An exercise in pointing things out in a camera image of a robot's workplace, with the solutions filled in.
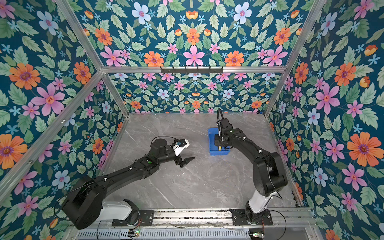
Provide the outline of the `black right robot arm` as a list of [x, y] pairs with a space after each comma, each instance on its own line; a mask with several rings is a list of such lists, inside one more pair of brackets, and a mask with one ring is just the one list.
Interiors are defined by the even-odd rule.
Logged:
[[274, 198], [281, 198], [279, 191], [288, 184], [283, 160], [278, 152], [269, 152], [259, 147], [246, 136], [244, 131], [234, 128], [221, 109], [217, 112], [218, 133], [214, 146], [218, 151], [236, 149], [253, 165], [255, 192], [246, 203], [243, 216], [252, 225], [259, 223], [268, 212], [268, 204]]

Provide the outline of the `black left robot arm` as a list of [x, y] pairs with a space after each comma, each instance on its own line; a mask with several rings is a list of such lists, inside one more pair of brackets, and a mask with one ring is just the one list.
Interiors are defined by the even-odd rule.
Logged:
[[175, 162], [177, 166], [185, 167], [193, 160], [192, 157], [181, 157], [181, 152], [189, 145], [186, 139], [175, 139], [171, 145], [165, 139], [155, 139], [149, 152], [133, 164], [103, 176], [81, 178], [67, 194], [62, 211], [78, 230], [107, 220], [118, 220], [129, 226], [138, 224], [139, 209], [132, 201], [113, 202], [107, 201], [106, 197], [133, 182], [150, 177], [163, 163]]

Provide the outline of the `blue plastic bin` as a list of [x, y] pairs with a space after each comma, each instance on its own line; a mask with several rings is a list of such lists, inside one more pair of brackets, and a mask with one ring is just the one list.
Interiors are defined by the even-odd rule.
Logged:
[[215, 145], [215, 136], [219, 134], [218, 128], [209, 129], [209, 153], [211, 156], [226, 156], [230, 153], [229, 148], [219, 148]]

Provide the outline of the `black hook rack bar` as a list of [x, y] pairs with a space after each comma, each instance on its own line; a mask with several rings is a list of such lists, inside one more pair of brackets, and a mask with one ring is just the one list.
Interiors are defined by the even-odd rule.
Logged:
[[221, 74], [223, 67], [160, 67], [162, 74]]

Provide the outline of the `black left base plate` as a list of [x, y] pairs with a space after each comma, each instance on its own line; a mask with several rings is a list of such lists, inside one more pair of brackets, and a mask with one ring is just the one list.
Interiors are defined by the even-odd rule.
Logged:
[[113, 227], [149, 227], [154, 220], [153, 210], [133, 211], [125, 220], [113, 220]]

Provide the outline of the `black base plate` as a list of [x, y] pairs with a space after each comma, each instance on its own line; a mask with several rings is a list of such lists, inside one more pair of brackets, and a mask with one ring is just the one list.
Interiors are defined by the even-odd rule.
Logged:
[[272, 226], [273, 220], [271, 212], [264, 210], [258, 214], [250, 209], [229, 209], [232, 214], [234, 226]]
[[125, 220], [113, 220], [113, 227], [149, 227], [154, 220], [153, 210], [133, 211]]

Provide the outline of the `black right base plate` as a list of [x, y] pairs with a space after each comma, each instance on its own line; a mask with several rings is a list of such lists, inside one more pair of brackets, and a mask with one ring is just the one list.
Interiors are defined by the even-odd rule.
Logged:
[[232, 214], [234, 226], [272, 226], [273, 220], [271, 212], [264, 210], [258, 214], [250, 209], [229, 209]]

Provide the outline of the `aluminium front mounting rail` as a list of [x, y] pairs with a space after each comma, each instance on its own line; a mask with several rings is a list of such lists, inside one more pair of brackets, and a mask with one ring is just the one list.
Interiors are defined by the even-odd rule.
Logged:
[[[273, 220], [272, 226], [306, 228], [317, 225], [315, 218], [312, 217], [312, 214], [308, 208], [277, 208], [268, 210], [271, 212]], [[154, 220], [152, 225], [149, 227], [185, 227], [189, 225], [192, 225], [193, 227], [215, 225], [219, 228], [227, 226], [247, 227], [234, 226], [232, 221], [232, 214], [230, 213], [229, 209], [156, 209], [153, 211], [155, 211]], [[102, 211], [101, 216], [95, 220], [94, 224], [102, 221], [112, 224], [113, 220], [125, 220], [127, 217], [120, 217], [118, 214], [108, 214], [106, 211]]]

